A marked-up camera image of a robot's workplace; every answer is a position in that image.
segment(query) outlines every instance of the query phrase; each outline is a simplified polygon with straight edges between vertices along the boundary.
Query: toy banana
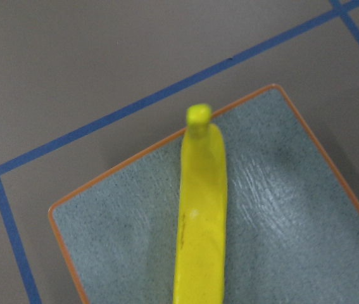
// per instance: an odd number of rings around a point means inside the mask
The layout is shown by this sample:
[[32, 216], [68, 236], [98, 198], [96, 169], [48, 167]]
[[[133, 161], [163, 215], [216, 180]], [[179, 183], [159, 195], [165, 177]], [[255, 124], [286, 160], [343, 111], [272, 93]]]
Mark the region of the toy banana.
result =
[[222, 304], [224, 297], [227, 171], [211, 109], [187, 111], [182, 142], [173, 304]]

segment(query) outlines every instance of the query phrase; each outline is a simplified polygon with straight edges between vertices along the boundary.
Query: blue tape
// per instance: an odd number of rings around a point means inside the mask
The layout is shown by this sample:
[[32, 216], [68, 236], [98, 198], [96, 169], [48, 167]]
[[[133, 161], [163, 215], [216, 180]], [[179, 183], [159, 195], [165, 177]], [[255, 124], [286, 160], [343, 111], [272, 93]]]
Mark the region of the blue tape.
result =
[[23, 284], [25, 286], [27, 296], [30, 300], [30, 303], [40, 304], [41, 299], [37, 286], [32, 275], [32, 271], [28, 264], [28, 260], [23, 248], [22, 240], [16, 226], [16, 222], [13, 218], [13, 214], [9, 205], [8, 198], [6, 196], [3, 183], [0, 178], [0, 212], [2, 215], [2, 220], [8, 233], [10, 244], [13, 250], [13, 254], [16, 258], [16, 263], [22, 276]]
[[346, 27], [348, 27], [348, 30], [350, 30], [352, 36], [355, 38], [357, 43], [359, 43], [359, 28], [356, 26], [355, 22], [352, 20], [352, 18], [349, 16], [347, 7], [350, 7], [348, 5], [343, 6], [338, 0], [329, 0], [331, 5], [334, 7], [334, 9], [339, 13], [339, 16], [345, 23]]
[[320, 16], [315, 17], [311, 20], [308, 20], [307, 22], [302, 23], [301, 25], [298, 25], [297, 27], [294, 27], [291, 30], [287, 30], [279, 35], [276, 35], [273, 38], [270, 38], [269, 40], [266, 40], [256, 46], [253, 46], [239, 54], [236, 54], [232, 58], [223, 60], [215, 65], [212, 65], [211, 67], [206, 68], [205, 70], [202, 70], [188, 78], [185, 78], [184, 80], [181, 80], [181, 81], [179, 81], [175, 84], [172, 84], [152, 95], [142, 98], [142, 99], [136, 101], [135, 103], [125, 106], [124, 108], [119, 109], [116, 112], [106, 115], [106, 116], [104, 116], [98, 120], [95, 120], [94, 122], [91, 122], [77, 130], [74, 130], [70, 133], [67, 133], [67, 134], [57, 138], [57, 139], [54, 139], [53, 141], [43, 144], [42, 146], [39, 146], [38, 148], [35, 148], [29, 152], [26, 152], [16, 158], [0, 165], [0, 174], [9, 172], [17, 167], [24, 165], [25, 163], [31, 162], [32, 160], [35, 160], [47, 153], [50, 153], [62, 146], [65, 146], [66, 144], [69, 144], [69, 143], [76, 141], [77, 139], [80, 139], [80, 138], [82, 138], [90, 133], [93, 133], [103, 127], [106, 127], [107, 125], [110, 125], [113, 122], [116, 122], [117, 120], [120, 120], [126, 116], [129, 116], [147, 106], [157, 103], [175, 93], [178, 93], [190, 86], [193, 86], [194, 84], [204, 81], [205, 79], [207, 79], [213, 75], [216, 75], [217, 73], [220, 73], [228, 68], [231, 68], [234, 65], [242, 63], [242, 62], [244, 62], [244, 61], [246, 61], [246, 60], [248, 60], [268, 49], [278, 46], [279, 44], [282, 44], [283, 42], [286, 42], [302, 33], [305, 33], [311, 29], [314, 29], [315, 27], [318, 27], [319, 25], [321, 25], [337, 16], [338, 16], [338, 13], [335, 10], [328, 11], [324, 14], [321, 14]]

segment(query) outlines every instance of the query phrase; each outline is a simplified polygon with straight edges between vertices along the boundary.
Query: brown trim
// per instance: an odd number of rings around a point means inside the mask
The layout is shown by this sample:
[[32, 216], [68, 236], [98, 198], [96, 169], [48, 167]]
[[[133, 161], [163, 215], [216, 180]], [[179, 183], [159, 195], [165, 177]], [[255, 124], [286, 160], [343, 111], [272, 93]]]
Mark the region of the brown trim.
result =
[[[359, 200], [358, 198], [355, 196], [354, 192], [351, 190], [351, 188], [349, 187], [348, 183], [345, 181], [344, 177], [341, 175], [340, 171], [337, 169], [337, 167], [335, 166], [335, 164], [333, 163], [333, 161], [331, 160], [331, 158], [328, 156], [328, 154], [325, 152], [325, 149], [323, 148], [323, 146], [320, 144], [320, 142], [318, 141], [318, 139], [315, 137], [314, 133], [312, 132], [312, 130], [310, 130], [309, 126], [307, 125], [307, 123], [305, 122], [305, 120], [303, 119], [303, 117], [300, 115], [299, 111], [296, 109], [296, 107], [293, 105], [292, 101], [290, 100], [289, 96], [286, 94], [285, 90], [283, 90], [283, 88], [277, 84], [270, 84], [267, 85], [251, 94], [248, 94], [247, 96], [238, 99], [237, 101], [217, 110], [214, 112], [213, 117], [217, 117], [247, 101], [249, 101], [250, 99], [253, 99], [255, 97], [257, 97], [258, 95], [269, 91], [271, 89], [276, 89], [278, 90], [284, 97], [284, 99], [286, 100], [288, 106], [292, 109], [293, 113], [295, 114], [296, 118], [299, 120], [299, 122], [302, 124], [303, 128], [306, 130], [307, 134], [309, 135], [310, 139], [315, 143], [316, 147], [318, 148], [318, 150], [320, 151], [321, 155], [324, 157], [325, 161], [328, 163], [328, 165], [330, 166], [331, 170], [334, 172], [334, 174], [336, 175], [338, 181], [340, 182], [340, 184], [342, 185], [342, 187], [344, 188], [345, 192], [347, 193], [347, 195], [350, 197], [353, 205], [355, 206], [356, 210], [359, 213]], [[158, 148], [170, 143], [171, 141], [173, 141], [174, 139], [180, 137], [181, 135], [183, 135], [185, 132], [185, 128], [173, 133], [172, 135], [164, 138], [163, 140], [157, 142], [156, 144], [146, 148], [145, 150], [141, 151], [140, 153], [128, 158], [127, 160], [123, 161], [122, 163], [118, 164], [117, 166], [107, 170], [105, 173], [99, 175], [98, 177], [95, 177], [93, 180], [89, 181], [88, 183], [84, 184], [83, 186], [79, 187], [78, 189], [72, 191], [70, 194], [67, 194], [66, 196], [64, 196], [63, 198], [61, 198], [59, 201], [57, 201], [55, 204], [53, 204], [49, 211], [48, 211], [48, 217], [49, 217], [49, 221], [51, 224], [51, 228], [53, 229], [55, 238], [57, 239], [57, 242], [60, 246], [61, 249], [61, 253], [65, 259], [66, 265], [71, 273], [72, 276], [72, 280], [75, 283], [75, 286], [77, 288], [78, 294], [82, 300], [82, 303], [84, 304], [90, 304], [89, 299], [85, 293], [85, 289], [80, 281], [80, 278], [77, 274], [76, 268], [73, 264], [73, 261], [71, 259], [71, 256], [68, 252], [68, 249], [64, 243], [63, 237], [61, 235], [60, 230], [58, 229], [58, 226], [55, 222], [54, 219], [54, 210], [55, 208], [59, 207], [61, 204], [65, 203], [66, 201], [70, 200], [71, 198], [73, 198], [74, 196], [78, 195], [79, 193], [89, 189], [90, 187], [92, 187], [93, 185], [97, 184], [98, 182], [102, 181], [103, 179], [111, 176], [112, 174], [116, 173], [117, 171], [123, 169], [124, 167], [130, 165], [131, 163], [134, 163], [136, 160], [142, 158], [144, 155], [149, 154], [150, 152], [153, 152], [155, 150], [157, 150]]]

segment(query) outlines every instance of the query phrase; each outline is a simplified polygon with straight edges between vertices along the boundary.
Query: yellow object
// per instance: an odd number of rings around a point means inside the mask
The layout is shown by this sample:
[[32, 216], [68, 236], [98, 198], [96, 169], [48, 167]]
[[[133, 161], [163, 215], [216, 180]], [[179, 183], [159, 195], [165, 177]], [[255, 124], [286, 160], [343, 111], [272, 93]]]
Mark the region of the yellow object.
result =
[[227, 171], [211, 109], [187, 111], [182, 142], [173, 304], [222, 304], [224, 297]]

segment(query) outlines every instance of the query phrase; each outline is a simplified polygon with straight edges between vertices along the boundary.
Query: gray floor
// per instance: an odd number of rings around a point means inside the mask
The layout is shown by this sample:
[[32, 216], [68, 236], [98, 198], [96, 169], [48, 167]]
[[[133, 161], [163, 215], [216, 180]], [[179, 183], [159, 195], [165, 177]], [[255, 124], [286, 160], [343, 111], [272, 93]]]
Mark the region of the gray floor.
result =
[[[359, 28], [359, 1], [342, 3]], [[181, 128], [194, 103], [216, 109], [282, 85], [359, 197], [359, 43], [332, 10], [326, 0], [0, 3], [0, 206], [11, 207], [34, 277], [19, 271], [0, 212], [0, 303], [79, 302], [49, 206]], [[301, 26], [322, 14], [331, 17]], [[291, 29], [301, 30], [232, 68], [53, 141]]]

